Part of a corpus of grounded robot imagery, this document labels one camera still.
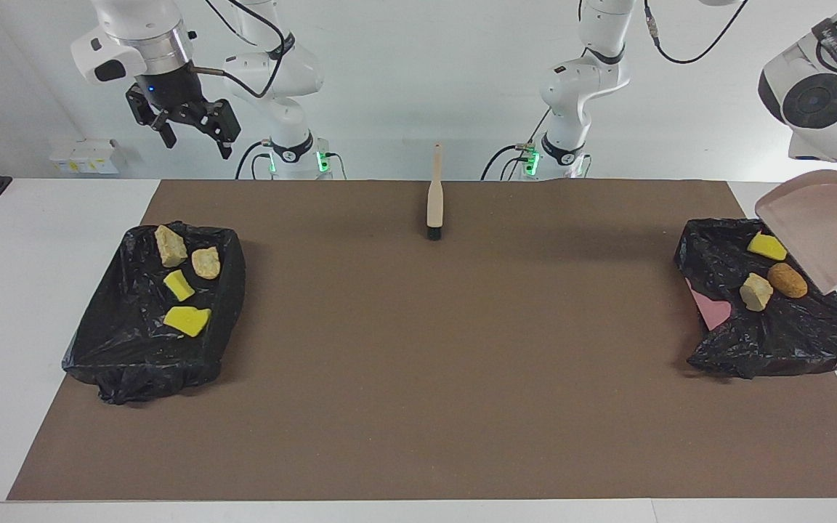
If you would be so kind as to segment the beige plastic dustpan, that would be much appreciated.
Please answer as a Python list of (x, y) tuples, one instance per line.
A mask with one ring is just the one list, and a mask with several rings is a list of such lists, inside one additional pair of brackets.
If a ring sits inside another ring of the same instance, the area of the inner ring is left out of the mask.
[(783, 182), (754, 209), (819, 292), (837, 291), (837, 170)]

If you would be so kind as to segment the wide beige bread chunk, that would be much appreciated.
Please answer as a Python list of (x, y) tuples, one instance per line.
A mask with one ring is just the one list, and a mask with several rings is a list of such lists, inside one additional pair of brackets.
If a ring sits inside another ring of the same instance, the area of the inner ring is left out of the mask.
[(173, 268), (182, 265), (188, 258), (188, 251), (182, 236), (166, 225), (158, 225), (154, 231), (161, 265)]

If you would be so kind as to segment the round beige bread chunk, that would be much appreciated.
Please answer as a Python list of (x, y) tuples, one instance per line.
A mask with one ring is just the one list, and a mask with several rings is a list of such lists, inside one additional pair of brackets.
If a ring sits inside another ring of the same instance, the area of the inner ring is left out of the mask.
[(222, 271), (217, 247), (199, 248), (190, 253), (190, 264), (196, 277), (216, 280)]

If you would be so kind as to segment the notched yellow sponge piece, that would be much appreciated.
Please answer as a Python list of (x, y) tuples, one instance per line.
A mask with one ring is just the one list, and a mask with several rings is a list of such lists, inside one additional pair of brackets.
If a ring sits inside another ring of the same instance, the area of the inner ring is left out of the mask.
[(788, 257), (788, 251), (776, 236), (757, 232), (748, 242), (747, 252), (759, 255), (775, 262), (783, 262)]

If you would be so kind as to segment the brown oval bread roll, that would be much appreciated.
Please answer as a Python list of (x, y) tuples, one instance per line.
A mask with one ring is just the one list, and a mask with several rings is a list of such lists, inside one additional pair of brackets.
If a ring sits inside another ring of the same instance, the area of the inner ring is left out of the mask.
[(798, 300), (808, 294), (809, 287), (803, 275), (789, 264), (774, 264), (768, 269), (767, 280), (782, 295)]

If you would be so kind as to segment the flared yellow sponge piece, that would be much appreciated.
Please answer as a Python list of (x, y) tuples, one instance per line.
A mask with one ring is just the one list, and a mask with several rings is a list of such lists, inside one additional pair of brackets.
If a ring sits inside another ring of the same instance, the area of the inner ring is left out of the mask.
[(163, 284), (173, 293), (178, 302), (189, 300), (195, 295), (195, 289), (190, 285), (182, 270), (167, 274), (163, 279)]

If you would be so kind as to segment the striped croissant piece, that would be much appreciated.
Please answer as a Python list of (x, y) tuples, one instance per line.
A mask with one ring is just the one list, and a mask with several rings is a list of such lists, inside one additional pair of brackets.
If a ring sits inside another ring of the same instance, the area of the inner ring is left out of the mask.
[(773, 285), (756, 272), (750, 272), (740, 287), (740, 298), (748, 311), (763, 312), (773, 294)]

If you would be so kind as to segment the bumpy yellow sponge piece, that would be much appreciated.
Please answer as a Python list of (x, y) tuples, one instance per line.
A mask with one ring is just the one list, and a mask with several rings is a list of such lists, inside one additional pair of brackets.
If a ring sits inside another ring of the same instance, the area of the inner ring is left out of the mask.
[(212, 311), (195, 306), (174, 306), (166, 312), (163, 324), (182, 332), (190, 338), (197, 337), (209, 324)]

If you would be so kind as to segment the black bag lined pink bin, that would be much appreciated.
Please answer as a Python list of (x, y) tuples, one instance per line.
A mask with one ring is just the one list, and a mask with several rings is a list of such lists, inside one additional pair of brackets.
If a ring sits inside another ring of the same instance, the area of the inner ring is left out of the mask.
[(692, 291), (730, 305), (687, 363), (716, 376), (797, 376), (837, 370), (837, 293), (810, 287), (803, 298), (774, 293), (764, 311), (748, 310), (740, 289), (774, 262), (748, 245), (766, 228), (758, 219), (691, 219), (674, 261)]

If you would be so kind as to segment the brown table mat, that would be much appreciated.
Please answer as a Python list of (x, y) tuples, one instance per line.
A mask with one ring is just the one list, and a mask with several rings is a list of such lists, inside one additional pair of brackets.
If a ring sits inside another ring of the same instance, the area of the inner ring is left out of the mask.
[(233, 229), (215, 383), (66, 378), (10, 500), (837, 498), (837, 375), (714, 378), (674, 253), (725, 182), (165, 181), (144, 223)]

